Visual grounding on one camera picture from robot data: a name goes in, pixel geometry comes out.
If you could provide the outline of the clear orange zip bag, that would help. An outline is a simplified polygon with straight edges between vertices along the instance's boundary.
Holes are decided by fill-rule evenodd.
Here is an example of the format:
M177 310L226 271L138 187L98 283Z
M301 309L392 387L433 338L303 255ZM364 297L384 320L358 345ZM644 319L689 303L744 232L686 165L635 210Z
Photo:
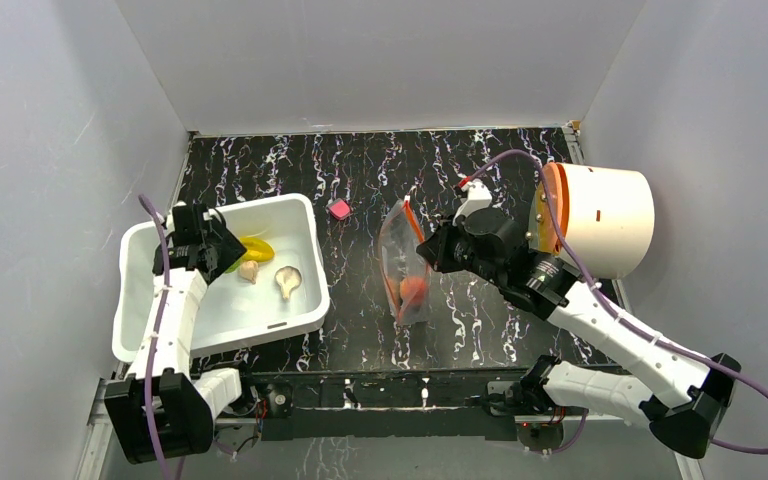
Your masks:
M384 218L376 242L384 286L387 277L398 278L401 281L407 276L420 276L427 280L428 292L425 302L420 307L401 304L396 316L391 313L400 326L409 326L427 320L430 268L416 253L417 246L423 241L425 236L412 210L411 197L406 195L395 203Z

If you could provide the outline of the orange peach toy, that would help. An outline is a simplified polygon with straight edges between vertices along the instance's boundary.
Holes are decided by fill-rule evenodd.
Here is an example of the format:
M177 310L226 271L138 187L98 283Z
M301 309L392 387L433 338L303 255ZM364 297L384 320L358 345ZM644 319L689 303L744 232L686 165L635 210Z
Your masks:
M399 283L399 296L403 306L420 307L425 302L427 292L425 277L407 276Z

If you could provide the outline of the red orange food toy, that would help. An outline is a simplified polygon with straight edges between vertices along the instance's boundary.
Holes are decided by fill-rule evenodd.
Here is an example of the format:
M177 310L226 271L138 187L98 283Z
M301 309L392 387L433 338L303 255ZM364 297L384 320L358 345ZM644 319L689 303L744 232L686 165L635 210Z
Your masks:
M398 314L401 307L400 283L398 278L387 277L385 279L387 299L394 316Z

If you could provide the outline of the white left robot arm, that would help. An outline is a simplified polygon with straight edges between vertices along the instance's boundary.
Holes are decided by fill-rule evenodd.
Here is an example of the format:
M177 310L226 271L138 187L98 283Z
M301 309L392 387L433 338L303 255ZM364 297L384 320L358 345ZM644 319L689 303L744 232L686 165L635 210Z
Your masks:
M180 202L161 216L142 198L152 217L143 225L158 244L133 278L124 278L118 322L127 306L146 318L143 335L123 379L108 384L104 404L124 456L132 464L208 451L223 409L235 416L254 411L257 387L234 368L192 379L194 327L208 287L246 249L221 213L202 203Z

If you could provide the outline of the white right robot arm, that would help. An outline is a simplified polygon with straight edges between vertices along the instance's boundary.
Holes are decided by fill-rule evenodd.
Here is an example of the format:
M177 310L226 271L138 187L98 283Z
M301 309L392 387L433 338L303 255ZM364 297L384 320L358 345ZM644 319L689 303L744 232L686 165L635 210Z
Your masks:
M438 273L467 271L495 286L512 306L573 333L625 369L610 374L551 355L505 392L489 391L489 409L512 414L586 409L648 429L671 450L705 456L734 389L722 368L740 368L726 354L714 368L670 351L670 341L612 302L598 303L579 271L529 247L524 228L492 207L444 220L416 252Z

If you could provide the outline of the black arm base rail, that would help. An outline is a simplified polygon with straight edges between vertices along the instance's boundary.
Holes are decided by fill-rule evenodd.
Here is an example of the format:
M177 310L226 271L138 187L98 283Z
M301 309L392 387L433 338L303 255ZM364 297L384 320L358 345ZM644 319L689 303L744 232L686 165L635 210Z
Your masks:
M522 369L455 369L377 372L284 372L242 375L240 398L217 419L195 428L189 444L183 429L198 411L186 394L160 410L159 433L174 453L200 453L219 431L252 427L265 441L344 437L482 436L513 441L522 428L549 429L552 448L563 438L561 422L595 409L552 406L525 393Z

